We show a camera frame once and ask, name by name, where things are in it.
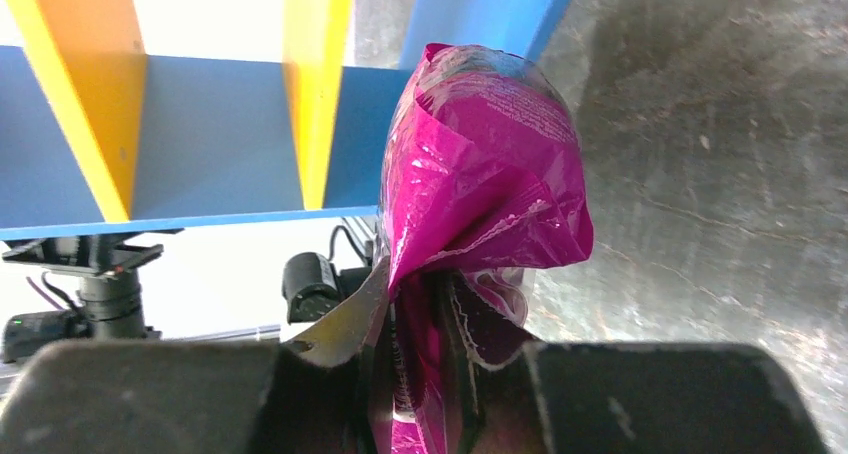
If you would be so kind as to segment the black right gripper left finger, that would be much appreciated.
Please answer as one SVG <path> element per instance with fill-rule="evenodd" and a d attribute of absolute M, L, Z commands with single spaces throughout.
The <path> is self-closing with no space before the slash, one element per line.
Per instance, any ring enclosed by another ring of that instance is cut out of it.
<path fill-rule="evenodd" d="M 387 453 L 387 261 L 285 342 L 60 341 L 1 409 L 5 453 Z"/>

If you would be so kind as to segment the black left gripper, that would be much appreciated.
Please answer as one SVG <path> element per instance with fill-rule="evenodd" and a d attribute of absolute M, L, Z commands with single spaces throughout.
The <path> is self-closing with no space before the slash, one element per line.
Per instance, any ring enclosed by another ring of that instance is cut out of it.
<path fill-rule="evenodd" d="M 1 362 L 25 361 L 67 339 L 160 339 L 145 320 L 139 269 L 159 259 L 164 246 L 128 243 L 139 235 L 7 240 L 2 260 L 40 268 L 40 281 L 27 282 L 54 309 L 11 317 L 2 332 Z"/>

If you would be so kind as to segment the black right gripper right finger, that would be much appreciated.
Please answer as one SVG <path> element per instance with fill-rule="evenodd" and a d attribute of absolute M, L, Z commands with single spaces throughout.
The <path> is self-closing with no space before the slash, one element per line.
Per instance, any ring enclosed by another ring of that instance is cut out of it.
<path fill-rule="evenodd" d="M 440 279 L 451 453 L 823 453 L 786 371 L 734 343 L 548 343 Z"/>

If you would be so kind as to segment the purple candy bag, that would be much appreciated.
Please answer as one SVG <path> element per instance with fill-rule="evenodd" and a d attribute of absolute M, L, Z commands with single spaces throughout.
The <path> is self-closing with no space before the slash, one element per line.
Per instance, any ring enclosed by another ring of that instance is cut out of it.
<path fill-rule="evenodd" d="M 437 301 L 462 346 L 497 370 L 530 340 L 536 269 L 587 260 L 594 230 L 580 140 L 532 62 L 480 45 L 431 43 L 393 115 L 379 196 L 395 374 L 392 451 L 447 449 Z"/>

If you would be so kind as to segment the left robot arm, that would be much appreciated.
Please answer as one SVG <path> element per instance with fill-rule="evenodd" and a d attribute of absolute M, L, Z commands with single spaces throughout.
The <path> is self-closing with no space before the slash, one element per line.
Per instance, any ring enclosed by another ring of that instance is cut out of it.
<path fill-rule="evenodd" d="M 373 269 L 374 237 L 357 237 L 349 221 L 335 226 L 326 255 L 304 252 L 283 267 L 281 293 L 288 324 L 319 321 L 349 298 Z M 141 267 L 159 259 L 161 244 L 132 244 L 136 233 L 8 240 L 6 263 L 38 267 L 30 287 L 51 311 L 11 317 L 1 334 L 1 361 L 13 364 L 42 347 L 70 339 L 158 339 L 143 312 Z"/>

